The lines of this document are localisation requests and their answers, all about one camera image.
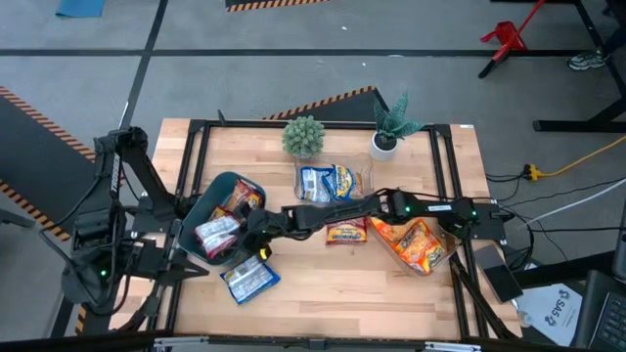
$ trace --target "white sign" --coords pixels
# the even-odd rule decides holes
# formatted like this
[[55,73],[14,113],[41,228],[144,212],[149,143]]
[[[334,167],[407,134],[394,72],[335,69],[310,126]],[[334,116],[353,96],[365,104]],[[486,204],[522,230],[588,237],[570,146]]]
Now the white sign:
[[560,346],[569,346],[578,323],[582,296],[563,284],[525,289],[516,299],[526,323]]

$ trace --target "wooden tabletop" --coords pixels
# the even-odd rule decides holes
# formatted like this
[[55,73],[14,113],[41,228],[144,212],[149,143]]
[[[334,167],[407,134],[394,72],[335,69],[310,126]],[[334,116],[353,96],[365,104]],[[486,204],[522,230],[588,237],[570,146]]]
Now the wooden tabletop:
[[[153,158],[169,192],[176,186],[189,119],[165,119]],[[453,142],[464,196],[488,197],[489,192],[475,131],[452,125]],[[190,170],[195,169],[200,135]],[[327,130],[324,154],[366,154],[372,131]],[[440,141],[447,190],[452,190]],[[278,211],[296,204],[293,159],[285,154],[280,128],[211,128],[201,189],[221,172],[234,171],[259,184],[267,194],[266,208]],[[191,189],[193,173],[187,180]],[[434,166],[427,133],[402,141],[393,161],[373,166],[374,188],[398,187],[436,194]],[[183,282],[176,333],[457,339],[460,337],[447,261],[428,277],[407,276],[369,234],[362,245],[326,246],[323,230],[306,242],[271,242],[268,264],[281,281],[244,305],[237,305],[219,278],[227,267],[208,267],[210,275]],[[473,241],[474,248],[492,242]],[[512,304],[500,304],[478,271],[484,297],[514,333],[521,335]],[[129,305],[115,315],[112,327],[130,317],[150,283],[134,280]],[[169,298],[169,290],[164,301]],[[469,327],[476,334],[470,296],[465,293]],[[161,306],[158,325],[164,325],[167,304]]]

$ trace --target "white pot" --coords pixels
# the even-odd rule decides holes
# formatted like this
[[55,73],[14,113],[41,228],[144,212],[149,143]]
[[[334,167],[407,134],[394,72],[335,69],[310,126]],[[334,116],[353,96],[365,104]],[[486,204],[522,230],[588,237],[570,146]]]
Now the white pot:
[[393,147],[392,150],[390,151],[384,151],[382,149],[380,149],[379,147],[377,147],[376,143],[374,142],[374,138],[376,137],[376,132],[374,132],[374,134],[372,135],[372,144],[370,145],[370,155],[372,156],[373,159],[378,160],[378,161],[390,161],[393,159],[393,156],[395,155],[395,151],[398,150],[398,146],[400,145],[400,141],[396,140],[396,144],[395,147]]

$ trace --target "succulent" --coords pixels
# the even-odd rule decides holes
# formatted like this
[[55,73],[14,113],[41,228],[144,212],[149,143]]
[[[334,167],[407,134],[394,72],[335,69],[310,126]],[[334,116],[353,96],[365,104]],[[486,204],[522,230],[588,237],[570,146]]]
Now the succulent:
[[406,92],[398,99],[391,111],[385,111],[379,100],[375,100],[374,116],[376,118],[376,130],[384,144],[396,139],[404,139],[404,137],[408,137],[424,127],[420,122],[404,118],[408,105],[409,94]]
[[295,157],[318,154],[324,146],[324,125],[313,116],[289,120],[283,130],[283,150]]

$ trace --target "snack bag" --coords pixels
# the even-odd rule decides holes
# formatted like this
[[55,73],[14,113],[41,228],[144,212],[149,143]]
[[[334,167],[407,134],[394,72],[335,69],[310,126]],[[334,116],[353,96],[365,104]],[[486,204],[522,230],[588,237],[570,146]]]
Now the snack bag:
[[237,219],[226,215],[196,227],[196,236],[206,256],[212,259],[236,242],[237,237],[231,233],[237,231],[239,226]]
[[364,195],[361,174],[341,165],[333,165],[333,177],[327,186],[336,200],[357,199]]
[[213,212],[211,213],[211,216],[209,216],[208,221],[219,219],[222,216],[230,215],[230,213],[231,213],[230,211],[226,211],[226,209],[217,205],[215,210],[213,210]]
[[432,268],[446,255],[445,247],[422,219],[419,219],[400,243],[404,247],[400,258],[424,275],[430,275]]
[[411,227],[418,222],[418,218],[412,219],[404,225],[389,225],[379,218],[370,217],[370,223],[376,231],[388,242],[394,249],[400,240],[404,238]]
[[350,219],[329,224],[326,244],[364,243],[368,240],[365,218]]
[[333,196],[329,190],[331,168],[302,167],[300,168],[300,199],[309,201],[331,201]]
[[267,264],[260,262],[256,255],[251,256],[232,270],[220,274],[220,277],[228,285],[228,289],[237,304],[251,300],[281,280],[281,277]]
[[228,198],[228,201],[223,204],[222,208],[226,211],[233,212],[235,208],[244,201],[247,201],[250,208],[255,209],[261,203],[261,195],[244,181],[237,180],[235,190],[231,194],[231,197]]

